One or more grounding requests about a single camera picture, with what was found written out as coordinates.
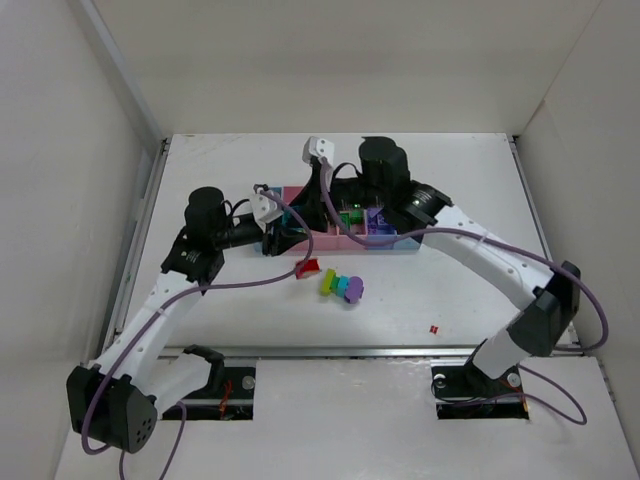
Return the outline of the metal table rail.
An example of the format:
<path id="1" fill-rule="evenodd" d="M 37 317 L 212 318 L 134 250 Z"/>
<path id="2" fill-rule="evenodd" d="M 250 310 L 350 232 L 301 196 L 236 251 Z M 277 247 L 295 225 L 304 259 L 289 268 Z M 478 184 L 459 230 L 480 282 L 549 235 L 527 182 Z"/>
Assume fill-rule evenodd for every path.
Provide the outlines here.
<path id="1" fill-rule="evenodd" d="M 227 358 L 262 359 L 366 359 L 366 358 L 467 358 L 471 346 L 418 347 L 355 347 L 355 346 L 212 346 Z"/>

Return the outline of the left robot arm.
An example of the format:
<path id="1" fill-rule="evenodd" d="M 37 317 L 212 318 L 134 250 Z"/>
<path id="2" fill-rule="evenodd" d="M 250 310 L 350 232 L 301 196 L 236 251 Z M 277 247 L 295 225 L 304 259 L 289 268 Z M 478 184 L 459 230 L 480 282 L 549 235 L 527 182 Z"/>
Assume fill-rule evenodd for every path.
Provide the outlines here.
<path id="1" fill-rule="evenodd" d="M 224 385 L 225 357 L 209 347 L 188 346 L 166 370 L 154 367 L 173 330 L 206 292 L 219 289 L 214 280 L 224 250 L 257 242 L 283 214 L 307 226 L 265 186 L 256 186 L 249 204 L 251 213 L 235 220 L 219 189 L 193 191 L 185 225 L 143 307 L 92 365 L 69 375 L 71 423 L 87 454 L 140 451 L 167 410 L 195 391 L 215 393 Z"/>

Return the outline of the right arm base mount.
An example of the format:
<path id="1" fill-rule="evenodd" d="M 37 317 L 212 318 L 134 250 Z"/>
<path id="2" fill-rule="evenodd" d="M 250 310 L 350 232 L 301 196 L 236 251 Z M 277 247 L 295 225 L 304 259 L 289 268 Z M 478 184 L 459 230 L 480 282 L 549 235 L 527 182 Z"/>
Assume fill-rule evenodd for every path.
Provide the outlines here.
<path id="1" fill-rule="evenodd" d="M 498 379 L 462 365 L 434 366 L 431 374 L 439 420 L 529 419 L 526 401 L 520 396 L 522 380 L 517 366 Z"/>

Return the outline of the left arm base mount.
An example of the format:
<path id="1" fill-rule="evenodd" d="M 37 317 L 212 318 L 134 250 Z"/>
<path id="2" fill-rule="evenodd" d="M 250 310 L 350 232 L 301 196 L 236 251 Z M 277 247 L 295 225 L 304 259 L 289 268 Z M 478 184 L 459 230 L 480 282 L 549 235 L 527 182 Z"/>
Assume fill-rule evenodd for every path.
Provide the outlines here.
<path id="1" fill-rule="evenodd" d="M 257 380 L 256 362 L 226 359 L 209 347 L 191 345 L 188 359 L 207 362 L 206 383 L 183 398 L 188 421 L 251 421 Z"/>

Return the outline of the light blue bin left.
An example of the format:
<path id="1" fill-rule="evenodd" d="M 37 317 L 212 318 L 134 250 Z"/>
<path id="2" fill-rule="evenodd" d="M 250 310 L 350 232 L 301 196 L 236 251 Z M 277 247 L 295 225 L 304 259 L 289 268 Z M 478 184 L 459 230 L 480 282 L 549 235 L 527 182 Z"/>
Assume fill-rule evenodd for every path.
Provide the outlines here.
<path id="1" fill-rule="evenodd" d="M 281 199 L 281 197 L 280 197 L 280 194 L 278 192 L 275 192 L 275 191 L 273 191 L 271 189 L 265 190 L 264 188 L 259 188 L 255 193 L 264 194 L 266 197 L 270 197 L 271 199 L 275 200 L 280 205 L 279 200 Z M 266 245 L 267 245 L 268 240 L 269 240 L 269 235 L 271 234 L 271 231 L 273 230 L 274 223 L 277 220 L 279 220 L 281 217 L 279 217 L 278 219 L 276 219 L 275 221 L 273 221 L 273 222 L 271 222 L 270 224 L 267 224 L 267 225 L 259 225 L 259 224 L 257 224 L 255 222 L 256 225 L 261 230 L 261 238 L 259 240 L 259 244 L 262 247 L 262 249 L 266 248 Z"/>

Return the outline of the red round flower lego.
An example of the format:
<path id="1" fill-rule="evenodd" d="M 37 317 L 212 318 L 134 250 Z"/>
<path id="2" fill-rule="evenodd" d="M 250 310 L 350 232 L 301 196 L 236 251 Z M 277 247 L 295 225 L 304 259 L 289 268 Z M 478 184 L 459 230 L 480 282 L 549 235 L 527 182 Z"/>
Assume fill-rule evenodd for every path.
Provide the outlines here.
<path id="1" fill-rule="evenodd" d="M 300 260 L 295 264 L 295 277 L 297 280 L 317 275 L 322 271 L 318 259 L 310 258 L 308 260 Z"/>

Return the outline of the large pink bin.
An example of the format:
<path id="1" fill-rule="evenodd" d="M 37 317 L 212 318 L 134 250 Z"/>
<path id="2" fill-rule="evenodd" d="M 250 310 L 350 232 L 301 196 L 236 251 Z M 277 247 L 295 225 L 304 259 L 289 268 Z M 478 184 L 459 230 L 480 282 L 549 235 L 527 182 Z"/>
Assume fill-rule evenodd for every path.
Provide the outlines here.
<path id="1" fill-rule="evenodd" d="M 294 200 L 294 198 L 302 191 L 302 189 L 302 186 L 283 186 L 281 188 L 282 199 L 286 203 L 290 204 Z M 293 232 L 301 234 L 303 237 L 303 241 L 291 247 L 285 252 L 285 254 L 293 255 L 305 253 L 308 249 L 308 237 L 306 233 L 300 227 L 295 227 L 293 229 Z M 336 228 L 332 225 L 329 226 L 329 230 L 327 232 L 313 231 L 313 240 L 314 253 L 336 252 L 340 249 L 339 236 L 337 234 Z"/>

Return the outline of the green lego row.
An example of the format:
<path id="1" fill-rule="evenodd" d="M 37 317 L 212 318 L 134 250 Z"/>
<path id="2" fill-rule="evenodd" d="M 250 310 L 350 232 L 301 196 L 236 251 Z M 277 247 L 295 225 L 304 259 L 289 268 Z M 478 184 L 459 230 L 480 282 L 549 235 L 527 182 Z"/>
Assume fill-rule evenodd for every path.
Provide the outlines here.
<path id="1" fill-rule="evenodd" d="M 341 211 L 339 215 L 350 232 L 355 235 L 366 234 L 366 215 L 363 209 Z"/>

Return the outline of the lime tall lego brick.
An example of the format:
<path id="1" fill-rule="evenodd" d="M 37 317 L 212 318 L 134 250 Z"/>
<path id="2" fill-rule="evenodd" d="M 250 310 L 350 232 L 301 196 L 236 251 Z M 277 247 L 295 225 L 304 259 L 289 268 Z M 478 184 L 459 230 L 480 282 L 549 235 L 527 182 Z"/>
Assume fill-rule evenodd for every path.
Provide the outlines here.
<path id="1" fill-rule="evenodd" d="M 328 269 L 321 282 L 320 294 L 322 296 L 329 296 L 334 291 L 334 283 L 337 280 L 336 271 L 334 269 Z"/>

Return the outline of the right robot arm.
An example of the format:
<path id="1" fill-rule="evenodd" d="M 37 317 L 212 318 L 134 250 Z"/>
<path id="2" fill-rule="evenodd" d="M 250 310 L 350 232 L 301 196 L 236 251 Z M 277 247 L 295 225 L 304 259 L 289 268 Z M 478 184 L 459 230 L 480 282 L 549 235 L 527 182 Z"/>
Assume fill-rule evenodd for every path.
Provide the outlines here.
<path id="1" fill-rule="evenodd" d="M 369 136 L 358 149 L 361 170 L 337 179 L 335 146 L 311 136 L 302 159 L 311 177 L 294 203 L 323 231 L 328 222 L 340 229 L 337 207 L 379 205 L 399 238 L 423 242 L 467 267 L 497 288 L 517 308 L 517 315 L 473 351 L 461 376 L 468 382 L 489 382 L 528 357 L 552 353 L 580 305 L 580 271 L 570 262 L 560 266 L 530 257 L 505 244 L 474 222 L 451 198 L 435 187 L 412 179 L 406 151 L 388 137 Z"/>

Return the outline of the lavender flower lego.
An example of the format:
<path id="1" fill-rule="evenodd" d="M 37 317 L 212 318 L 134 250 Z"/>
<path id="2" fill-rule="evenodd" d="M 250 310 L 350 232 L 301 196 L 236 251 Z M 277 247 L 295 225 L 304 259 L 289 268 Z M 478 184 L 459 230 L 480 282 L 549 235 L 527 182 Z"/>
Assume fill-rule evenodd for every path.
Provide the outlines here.
<path id="1" fill-rule="evenodd" d="M 356 304 L 362 298 L 364 293 L 363 280 L 358 276 L 352 276 L 348 279 L 347 287 L 344 292 L 344 299 L 349 304 Z"/>

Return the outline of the purple lego brick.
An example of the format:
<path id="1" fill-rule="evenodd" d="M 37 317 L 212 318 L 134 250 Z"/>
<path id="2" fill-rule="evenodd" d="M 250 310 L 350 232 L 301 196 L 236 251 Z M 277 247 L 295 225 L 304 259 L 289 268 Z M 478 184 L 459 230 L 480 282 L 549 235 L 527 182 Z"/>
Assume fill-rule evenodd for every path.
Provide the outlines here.
<path id="1" fill-rule="evenodd" d="M 381 208 L 368 208 L 366 210 L 366 219 L 369 236 L 390 236 L 396 234 L 395 228 L 386 222 Z"/>

